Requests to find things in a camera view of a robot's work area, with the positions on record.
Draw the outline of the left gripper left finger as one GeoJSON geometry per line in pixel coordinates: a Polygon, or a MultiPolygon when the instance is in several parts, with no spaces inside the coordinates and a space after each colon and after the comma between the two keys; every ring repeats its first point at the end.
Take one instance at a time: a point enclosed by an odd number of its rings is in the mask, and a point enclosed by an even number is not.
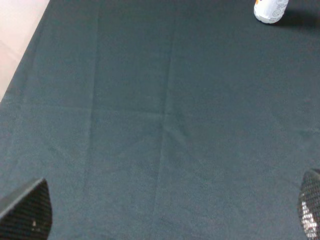
{"type": "Polygon", "coordinates": [[[2,240],[47,240],[53,224],[48,182],[33,178],[0,200],[2,240]]]}

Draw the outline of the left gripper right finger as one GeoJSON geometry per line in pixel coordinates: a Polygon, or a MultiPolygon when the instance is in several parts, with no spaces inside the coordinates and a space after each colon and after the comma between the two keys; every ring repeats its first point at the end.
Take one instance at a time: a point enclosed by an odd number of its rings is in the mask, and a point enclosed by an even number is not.
{"type": "Polygon", "coordinates": [[[320,239],[320,170],[303,175],[297,204],[300,225],[308,240],[320,239]]]}

